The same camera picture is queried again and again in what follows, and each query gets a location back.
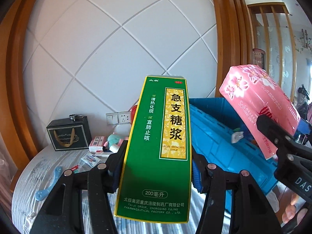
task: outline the blue plastic tool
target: blue plastic tool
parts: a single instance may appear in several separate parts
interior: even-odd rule
[[[47,197],[49,195],[52,188],[54,187],[54,185],[56,184],[56,182],[58,181],[58,179],[62,175],[62,172],[63,172],[62,170],[63,170],[63,167],[61,167],[61,166],[58,166],[54,169],[54,177],[53,177],[52,184],[47,189],[39,190],[35,193],[35,199],[37,201],[42,201],[45,197]]]

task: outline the metal object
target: metal object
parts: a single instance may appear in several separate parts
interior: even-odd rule
[[[209,163],[207,166],[210,170],[214,170],[216,168],[216,165],[214,163]]]
[[[242,171],[241,171],[241,174],[242,174],[244,177],[248,177],[248,176],[249,176],[249,171],[242,170]]]
[[[69,115],[69,118],[73,121],[76,121],[76,119],[79,119],[79,118],[83,118],[84,116],[82,114],[71,114]]]
[[[66,171],[64,171],[64,176],[71,176],[71,174],[73,173],[73,171],[72,170],[66,170]]]
[[[100,170],[103,170],[103,169],[106,168],[106,164],[100,163],[100,164],[98,165],[98,168],[99,168]]]
[[[289,161],[294,161],[294,156],[291,154],[287,154],[287,158],[289,159]]]

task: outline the green medicine box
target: green medicine box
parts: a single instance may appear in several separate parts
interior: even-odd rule
[[[191,135],[186,80],[147,76],[127,145],[115,215],[187,223]]]

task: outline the light switch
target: light switch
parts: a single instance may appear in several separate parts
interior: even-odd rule
[[[107,125],[118,124],[118,113],[107,113],[106,121],[107,121]]]

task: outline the blue plastic crate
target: blue plastic crate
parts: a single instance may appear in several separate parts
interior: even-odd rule
[[[241,117],[225,98],[190,98],[189,102],[230,129],[234,130],[243,124]]]
[[[217,114],[220,119],[222,116],[220,112],[227,110],[227,116],[230,119],[229,113],[232,111],[227,106],[229,104],[224,103],[225,99],[219,101],[224,105],[223,108],[216,105],[216,99],[213,98],[206,98],[200,102],[206,101],[209,105],[208,102],[211,99],[214,100],[212,102],[215,110],[210,113]],[[273,176],[277,167],[274,160],[265,160],[261,150],[244,138],[232,144],[233,130],[193,105],[190,105],[190,115],[192,145],[197,153],[204,155],[208,162],[217,164],[225,171],[239,173],[243,169],[248,170],[265,195],[272,190],[277,183]],[[234,127],[240,123],[239,119],[235,121],[229,119],[228,123],[232,123]],[[231,211],[231,191],[227,191],[225,208]]]

